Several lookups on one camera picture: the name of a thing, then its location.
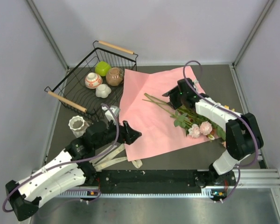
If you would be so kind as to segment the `pink flower bunch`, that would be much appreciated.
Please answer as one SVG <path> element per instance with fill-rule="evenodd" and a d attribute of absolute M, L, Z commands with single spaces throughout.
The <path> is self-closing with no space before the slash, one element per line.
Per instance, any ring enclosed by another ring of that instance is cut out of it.
<path fill-rule="evenodd" d="M 197 114 L 193 109 L 187 109 L 185 106 L 172 109 L 169 103 L 159 98 L 147 93 L 145 93 L 144 96 L 146 97 L 145 101 L 153 103 L 166 111 L 170 117 L 174 119 L 174 126 L 182 128 L 186 136 L 193 139 L 204 137 L 211 141 L 218 137 L 221 139 L 223 147 L 226 147 L 225 131 L 215 122 Z"/>

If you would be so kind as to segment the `pink wrapping paper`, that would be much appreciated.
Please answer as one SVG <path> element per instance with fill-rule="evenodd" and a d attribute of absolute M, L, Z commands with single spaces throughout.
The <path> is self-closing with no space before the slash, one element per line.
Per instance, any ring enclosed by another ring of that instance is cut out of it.
<path fill-rule="evenodd" d="M 149 94 L 168 102 L 168 98 L 162 95 L 173 89 L 177 81 L 183 78 L 182 70 L 180 67 L 153 74 L 125 70 L 119 120 L 127 121 L 131 128 L 142 134 L 133 144 L 125 146 L 129 161 L 154 157 L 209 141 L 205 136 L 187 136 L 181 127 L 174 126 L 174 119 L 170 115 L 174 110 L 168 108 L 165 111 L 148 102 L 145 96 Z"/>

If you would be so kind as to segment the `beige ribbon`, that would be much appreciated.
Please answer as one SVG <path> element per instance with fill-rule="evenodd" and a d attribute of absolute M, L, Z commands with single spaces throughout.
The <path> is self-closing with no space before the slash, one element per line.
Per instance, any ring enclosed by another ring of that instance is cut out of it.
<path fill-rule="evenodd" d="M 100 172 L 110 166 L 127 161 L 127 156 L 118 157 L 125 150 L 124 144 L 113 147 L 109 146 L 98 154 L 98 158 L 91 160 L 90 163 L 97 172 Z"/>

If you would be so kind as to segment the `yellow flower bunch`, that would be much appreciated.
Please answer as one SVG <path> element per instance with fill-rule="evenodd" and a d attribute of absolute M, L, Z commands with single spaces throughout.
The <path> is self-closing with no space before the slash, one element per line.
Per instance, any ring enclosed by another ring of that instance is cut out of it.
<path fill-rule="evenodd" d="M 234 108 L 233 108 L 233 109 L 230 109 L 229 106 L 227 106 L 227 105 L 225 105 L 224 108 L 227 109 L 227 110 L 229 110 L 229 111 L 235 112 L 235 109 L 234 109 Z"/>

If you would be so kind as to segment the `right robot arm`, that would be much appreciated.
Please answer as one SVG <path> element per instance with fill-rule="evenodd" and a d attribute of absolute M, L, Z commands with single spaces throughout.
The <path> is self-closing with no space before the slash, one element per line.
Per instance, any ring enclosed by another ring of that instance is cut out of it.
<path fill-rule="evenodd" d="M 234 112 L 215 102 L 205 93 L 199 93 L 190 79 L 181 79 L 177 86 L 165 92 L 168 106 L 175 110 L 175 126 L 183 128 L 192 138 L 210 138 L 216 131 L 225 142 L 225 151 L 209 166 L 196 182 L 205 187 L 221 184 L 243 159 L 257 152 L 264 142 L 256 118 L 251 113 Z"/>

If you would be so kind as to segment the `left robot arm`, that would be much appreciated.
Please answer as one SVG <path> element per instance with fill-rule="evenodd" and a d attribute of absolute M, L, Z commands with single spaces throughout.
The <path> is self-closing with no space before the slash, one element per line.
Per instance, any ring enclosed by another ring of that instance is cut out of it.
<path fill-rule="evenodd" d="M 4 203 L 10 203 L 10 211 L 24 221 L 55 196 L 76 186 L 92 185 L 97 177 L 90 161 L 97 157 L 97 149 L 116 143 L 131 145 L 141 135 L 127 121 L 123 125 L 96 121 L 41 169 L 20 181 L 10 180 L 5 185 Z"/>

